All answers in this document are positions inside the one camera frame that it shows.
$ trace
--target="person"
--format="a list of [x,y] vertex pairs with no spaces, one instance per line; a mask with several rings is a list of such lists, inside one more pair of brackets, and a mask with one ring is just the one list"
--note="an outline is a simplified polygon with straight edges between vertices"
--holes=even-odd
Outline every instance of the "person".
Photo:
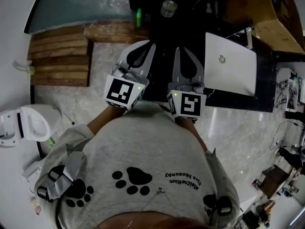
[[73,126],[45,158],[41,176],[67,160],[66,145],[85,158],[60,198],[57,223],[67,229],[231,228],[237,192],[191,120],[158,105],[131,111],[108,106],[88,125]]
[[292,167],[298,170],[298,173],[301,175],[305,175],[305,169],[303,169],[305,162],[305,149],[303,147],[299,148],[300,154],[291,154],[284,147],[280,147],[279,155],[284,157],[284,159],[290,164]]
[[302,112],[289,112],[285,111],[285,118],[292,119],[292,120],[299,120],[303,124],[305,124],[305,114]]

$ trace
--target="floor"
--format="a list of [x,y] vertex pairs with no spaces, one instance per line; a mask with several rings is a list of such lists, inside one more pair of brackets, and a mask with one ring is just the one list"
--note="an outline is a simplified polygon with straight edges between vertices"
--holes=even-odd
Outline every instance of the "floor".
[[[107,106],[102,99],[105,80],[111,73],[125,44],[95,43],[91,83],[88,88],[35,87],[36,103],[51,104],[67,114],[76,124],[87,124]],[[216,154],[238,190],[252,189],[252,182],[261,172],[278,164],[287,172],[290,166],[270,151],[279,124],[284,122],[283,110],[273,113],[205,107],[203,117],[195,126],[209,150]],[[63,126],[53,136],[54,141],[71,126],[63,117]],[[285,144],[297,144],[301,128],[292,123],[280,126],[275,138]]]

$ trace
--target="wooden plank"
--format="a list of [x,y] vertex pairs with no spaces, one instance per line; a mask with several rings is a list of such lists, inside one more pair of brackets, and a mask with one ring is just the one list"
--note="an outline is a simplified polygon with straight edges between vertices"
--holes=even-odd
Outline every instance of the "wooden plank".
[[68,26],[68,27],[62,27],[62,28],[54,29],[54,30],[50,30],[50,31],[45,31],[45,32],[33,35],[32,41],[36,41],[36,40],[40,40],[40,39],[52,37],[52,36],[83,33],[84,28],[85,28],[85,25],[75,25],[75,26]]
[[45,45],[30,47],[29,53],[54,50],[59,48],[76,48],[76,47],[87,47],[87,46],[88,46],[88,39],[81,39],[81,40],[74,40],[67,42],[54,42]]
[[93,48],[94,48],[94,43],[93,43],[93,41],[89,40],[88,41],[87,55],[90,56],[90,59],[89,59],[89,71],[88,71],[88,77],[87,77],[87,86],[90,85],[90,75],[91,75],[91,64],[92,64]]
[[62,48],[62,49],[30,53],[28,55],[28,60],[59,57],[59,56],[72,56],[72,55],[83,55],[83,56],[87,55],[87,47]]
[[90,61],[90,57],[88,56],[66,56],[66,57],[36,59],[32,61],[32,65],[39,67],[43,65],[89,64],[89,61]]
[[38,72],[87,72],[89,65],[83,64],[63,64],[36,66],[35,73]]
[[35,47],[39,45],[44,45],[48,43],[54,43],[54,42],[65,42],[65,41],[73,41],[73,40],[81,40],[84,39],[83,33],[77,33],[77,34],[67,34],[62,36],[52,36],[48,38],[43,38],[36,41],[31,41],[30,47]]
[[41,86],[81,86],[86,87],[87,80],[83,79],[31,79],[31,85]]
[[149,29],[137,28],[133,21],[99,21],[84,30],[84,36],[93,42],[132,44],[147,40]]
[[112,35],[91,35],[88,38],[93,42],[124,43],[124,44],[134,44],[139,41],[147,40],[147,38],[143,38],[143,37],[112,36]]
[[88,78],[88,72],[39,72],[33,79],[82,79]]

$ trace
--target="green bottle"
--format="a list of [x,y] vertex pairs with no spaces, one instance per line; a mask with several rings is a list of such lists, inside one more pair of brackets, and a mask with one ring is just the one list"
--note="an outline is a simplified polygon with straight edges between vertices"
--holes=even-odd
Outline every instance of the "green bottle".
[[49,142],[49,145],[50,145],[50,149],[53,149],[54,148],[54,145],[55,145],[55,142],[53,141],[52,137],[50,137],[48,139],[48,142]]
[[138,9],[137,11],[137,27],[141,27],[141,18],[142,18],[142,11]]

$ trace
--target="paw print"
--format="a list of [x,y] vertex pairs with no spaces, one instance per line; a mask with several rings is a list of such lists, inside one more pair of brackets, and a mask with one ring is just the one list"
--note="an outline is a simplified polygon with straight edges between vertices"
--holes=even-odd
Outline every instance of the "paw print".
[[[129,177],[129,181],[134,185],[127,188],[127,193],[129,195],[133,195],[138,192],[138,187],[135,185],[145,185],[147,183],[150,183],[153,179],[153,177],[150,174],[145,173],[144,171],[140,170],[139,168],[129,167],[127,168],[127,173]],[[123,176],[123,173],[121,171],[115,171],[112,174],[112,178],[115,180],[121,179]],[[127,185],[127,182],[125,180],[119,180],[116,182],[115,186],[117,188],[123,188]],[[143,186],[140,189],[140,194],[143,196],[146,196],[149,194],[150,189],[148,186]]]
[[[65,192],[65,195],[70,198],[76,198],[78,199],[76,204],[78,207],[83,207],[84,202],[82,198],[85,200],[85,202],[90,202],[91,196],[89,194],[86,194],[86,191],[89,194],[93,194],[93,187],[88,186],[86,189],[85,183],[81,179],[77,179],[73,182],[73,184],[67,189]],[[75,207],[75,202],[72,199],[67,199],[66,203],[69,207],[73,208]]]

